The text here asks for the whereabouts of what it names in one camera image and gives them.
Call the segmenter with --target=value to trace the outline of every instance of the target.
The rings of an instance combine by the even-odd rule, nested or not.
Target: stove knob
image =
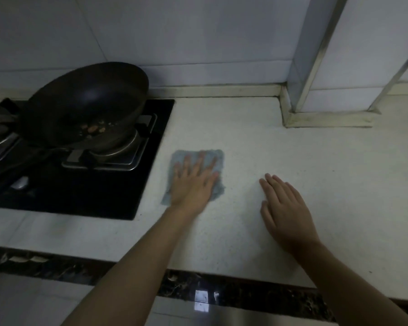
[[[27,176],[21,177],[19,180],[15,181],[12,185],[11,188],[15,190],[22,190],[26,186],[29,185],[29,178]]]

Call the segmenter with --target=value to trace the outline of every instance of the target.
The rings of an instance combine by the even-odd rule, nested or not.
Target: hand
[[[174,179],[170,189],[171,206],[179,208],[187,214],[197,216],[206,207],[211,196],[211,190],[219,173],[212,173],[216,158],[203,171],[201,165],[205,153],[201,152],[197,163],[190,170],[190,156],[186,156],[183,166],[174,166]]]
[[[261,203],[261,216],[278,244],[296,257],[302,251],[320,244],[319,236],[299,192],[277,175],[260,179],[267,201]]]

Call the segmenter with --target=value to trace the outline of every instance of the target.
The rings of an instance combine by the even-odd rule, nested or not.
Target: dark marble trim
[[[96,285],[114,265],[108,261],[0,247],[2,273]],[[168,269],[158,296],[195,301],[196,290],[207,291],[208,303],[222,307],[335,322],[321,294],[312,288]],[[408,301],[392,300],[408,313]]]

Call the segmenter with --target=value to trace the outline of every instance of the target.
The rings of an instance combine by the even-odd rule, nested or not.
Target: person's left hand
[[[191,216],[197,216],[206,207],[211,190],[219,173],[212,173],[216,158],[201,171],[205,152],[201,152],[197,163],[190,169],[190,156],[186,156],[183,166],[176,163],[171,185],[171,206]]]

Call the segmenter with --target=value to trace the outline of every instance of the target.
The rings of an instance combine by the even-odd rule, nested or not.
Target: speckled countertop surface
[[[408,299],[408,98],[387,103],[373,129],[285,129],[277,98],[179,98],[135,220],[0,209],[0,246],[118,261],[164,211],[171,154],[222,149],[225,194],[185,233],[169,268],[312,287],[262,224],[258,179],[270,172],[299,189],[338,258]]]

